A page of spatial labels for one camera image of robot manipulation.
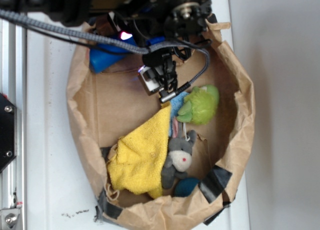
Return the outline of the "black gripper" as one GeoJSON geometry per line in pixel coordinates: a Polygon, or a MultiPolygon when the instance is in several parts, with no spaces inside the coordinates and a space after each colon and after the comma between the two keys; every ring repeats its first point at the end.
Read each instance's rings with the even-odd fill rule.
{"type": "Polygon", "coordinates": [[[116,44],[125,54],[167,56],[197,48],[189,38],[207,30],[211,4],[211,0],[107,0],[107,11],[134,38],[134,45],[116,44]]]}

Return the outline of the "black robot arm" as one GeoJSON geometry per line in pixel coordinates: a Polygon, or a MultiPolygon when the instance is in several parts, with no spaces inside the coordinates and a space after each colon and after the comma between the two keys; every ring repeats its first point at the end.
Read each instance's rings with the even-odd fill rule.
{"type": "Polygon", "coordinates": [[[95,49],[111,55],[149,55],[174,48],[207,50],[187,41],[207,29],[211,0],[0,0],[0,16],[30,30],[49,31],[96,42],[95,49]],[[115,21],[132,34],[135,45],[72,27],[89,19],[113,13],[115,21]]]}

